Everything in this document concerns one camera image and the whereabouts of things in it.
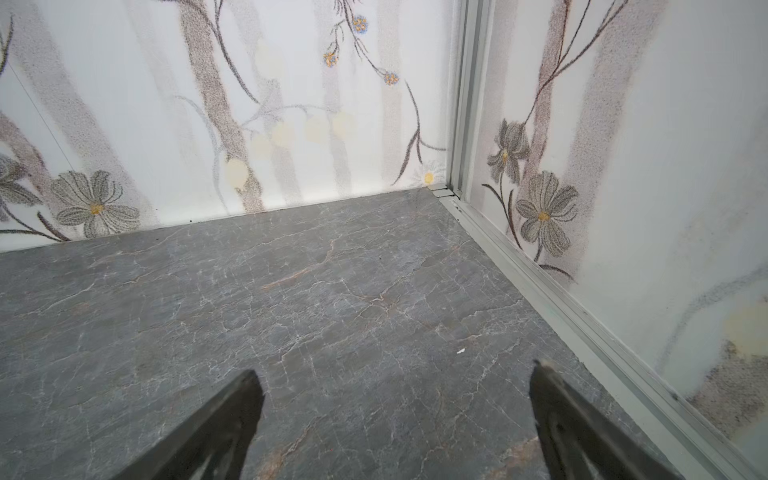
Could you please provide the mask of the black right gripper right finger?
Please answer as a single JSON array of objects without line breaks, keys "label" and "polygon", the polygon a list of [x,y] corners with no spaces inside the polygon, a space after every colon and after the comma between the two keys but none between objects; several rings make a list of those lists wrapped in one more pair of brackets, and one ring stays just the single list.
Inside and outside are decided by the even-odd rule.
[{"label": "black right gripper right finger", "polygon": [[571,387],[536,360],[529,397],[541,450],[552,479],[676,479]]}]

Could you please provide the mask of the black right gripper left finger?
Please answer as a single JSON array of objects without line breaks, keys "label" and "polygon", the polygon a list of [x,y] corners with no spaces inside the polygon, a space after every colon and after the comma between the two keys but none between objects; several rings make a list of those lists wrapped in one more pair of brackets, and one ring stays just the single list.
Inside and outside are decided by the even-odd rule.
[{"label": "black right gripper left finger", "polygon": [[239,373],[117,479],[238,479],[265,394],[256,372]]}]

